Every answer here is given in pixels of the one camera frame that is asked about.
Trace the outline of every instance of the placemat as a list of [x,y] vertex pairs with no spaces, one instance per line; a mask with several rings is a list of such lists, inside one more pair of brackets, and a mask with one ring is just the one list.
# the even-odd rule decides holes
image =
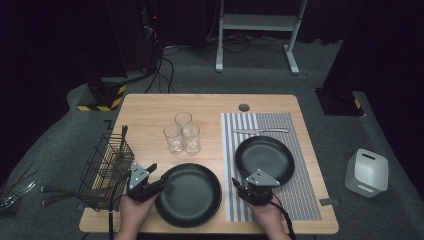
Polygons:
[[290,133],[263,132],[259,136],[273,137],[284,143],[293,154],[295,172],[288,183],[273,192],[282,201],[293,221],[321,220],[311,180],[297,140],[290,113],[221,113],[222,143],[225,172],[227,222],[253,221],[250,209],[237,195],[231,178],[241,182],[234,154],[241,142],[254,135],[232,132],[233,129],[288,128]]

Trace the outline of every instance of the yellow stripe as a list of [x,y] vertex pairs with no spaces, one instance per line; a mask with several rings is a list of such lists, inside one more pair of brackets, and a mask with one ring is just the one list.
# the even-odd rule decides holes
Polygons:
[[119,103],[121,102],[121,100],[122,100],[122,97],[120,97],[120,98],[118,98],[118,99],[116,99],[113,103],[112,103],[112,109],[113,108],[115,108],[116,106],[118,106],[119,105]]
[[105,107],[105,106],[97,106],[97,109],[99,109],[100,111],[103,111],[103,112],[110,111],[110,108]]
[[78,106],[78,110],[80,110],[80,111],[91,111],[91,109],[88,108],[87,106]]
[[127,89],[127,85],[122,86],[122,87],[119,89],[118,94],[123,93],[123,92],[125,91],[125,89]]
[[358,99],[355,99],[355,105],[356,105],[356,108],[358,109],[361,108],[361,104],[359,103]]

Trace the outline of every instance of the human hand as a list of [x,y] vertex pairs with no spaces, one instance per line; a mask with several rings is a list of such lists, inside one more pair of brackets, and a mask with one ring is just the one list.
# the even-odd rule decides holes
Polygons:
[[147,216],[159,194],[149,198],[145,202],[138,202],[128,196],[123,196],[119,205],[121,213],[121,225],[115,240],[136,239],[138,230],[146,221]]
[[[277,198],[274,196],[271,200],[279,205]],[[288,240],[291,239],[283,228],[283,217],[280,209],[272,204],[264,206],[254,206],[245,201],[246,205],[252,210],[253,218],[256,223],[265,231],[269,240]]]

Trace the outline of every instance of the black round grommet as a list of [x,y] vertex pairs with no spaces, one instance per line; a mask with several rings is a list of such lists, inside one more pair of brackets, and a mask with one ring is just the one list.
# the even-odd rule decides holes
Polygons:
[[250,107],[249,107],[249,105],[242,103],[242,104],[239,105],[239,110],[242,111],[242,112],[247,112],[247,111],[250,110]]

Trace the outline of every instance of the white basket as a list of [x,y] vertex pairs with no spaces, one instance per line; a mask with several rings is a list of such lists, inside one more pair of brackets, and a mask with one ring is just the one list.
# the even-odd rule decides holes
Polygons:
[[387,159],[365,149],[358,149],[346,169],[347,189],[371,198],[386,191],[389,182]]

